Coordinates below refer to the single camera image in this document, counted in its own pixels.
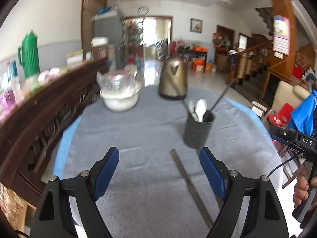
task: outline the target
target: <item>electric kettle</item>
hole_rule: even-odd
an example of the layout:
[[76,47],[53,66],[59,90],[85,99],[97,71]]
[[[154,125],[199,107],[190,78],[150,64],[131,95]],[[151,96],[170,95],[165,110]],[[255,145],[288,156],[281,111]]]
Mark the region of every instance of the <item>electric kettle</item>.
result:
[[181,100],[187,95],[187,70],[183,60],[171,54],[164,62],[158,92],[166,99]]

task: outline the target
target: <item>pink container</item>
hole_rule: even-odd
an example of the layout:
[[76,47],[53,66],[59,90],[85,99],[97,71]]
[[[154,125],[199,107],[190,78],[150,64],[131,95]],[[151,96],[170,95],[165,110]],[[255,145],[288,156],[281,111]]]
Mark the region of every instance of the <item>pink container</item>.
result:
[[13,91],[11,89],[8,89],[0,94],[0,102],[4,110],[8,110],[12,107],[12,105],[15,105],[15,97]]

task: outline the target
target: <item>plastic bag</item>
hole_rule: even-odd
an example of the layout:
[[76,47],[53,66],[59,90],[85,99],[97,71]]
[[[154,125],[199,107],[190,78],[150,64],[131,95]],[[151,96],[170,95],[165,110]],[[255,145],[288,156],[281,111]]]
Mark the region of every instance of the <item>plastic bag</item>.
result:
[[134,75],[126,71],[114,71],[102,75],[97,72],[97,83],[104,92],[125,92],[135,86]]

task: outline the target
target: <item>gray tablecloth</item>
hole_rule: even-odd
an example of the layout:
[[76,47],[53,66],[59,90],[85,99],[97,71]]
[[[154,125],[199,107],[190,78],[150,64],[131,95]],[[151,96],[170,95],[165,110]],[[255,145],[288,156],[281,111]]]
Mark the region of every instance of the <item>gray tablecloth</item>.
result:
[[[188,98],[205,98],[208,107],[217,96],[189,88]],[[124,113],[107,110],[100,100],[87,107],[72,139],[64,178],[90,169],[111,146],[120,160],[105,196],[97,201],[110,233],[118,237],[205,237],[209,229],[181,178],[169,150],[176,149],[192,183],[213,220],[219,212],[213,191],[200,166],[196,150],[187,147],[182,134],[186,111],[179,101],[159,97],[157,86],[142,88],[137,105]],[[223,99],[206,146],[228,169],[245,177],[267,175],[281,160],[267,135],[245,112]],[[282,169],[271,175],[276,190]],[[245,198],[233,237],[239,237],[248,206]],[[75,200],[75,221],[81,225]]]

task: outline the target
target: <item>wall clock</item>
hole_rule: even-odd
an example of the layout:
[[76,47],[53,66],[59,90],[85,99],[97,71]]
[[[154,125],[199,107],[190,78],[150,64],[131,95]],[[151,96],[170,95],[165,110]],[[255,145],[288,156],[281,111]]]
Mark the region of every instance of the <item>wall clock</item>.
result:
[[147,15],[149,12],[149,8],[147,6],[141,6],[138,10],[137,10],[137,14],[140,16],[145,16]]

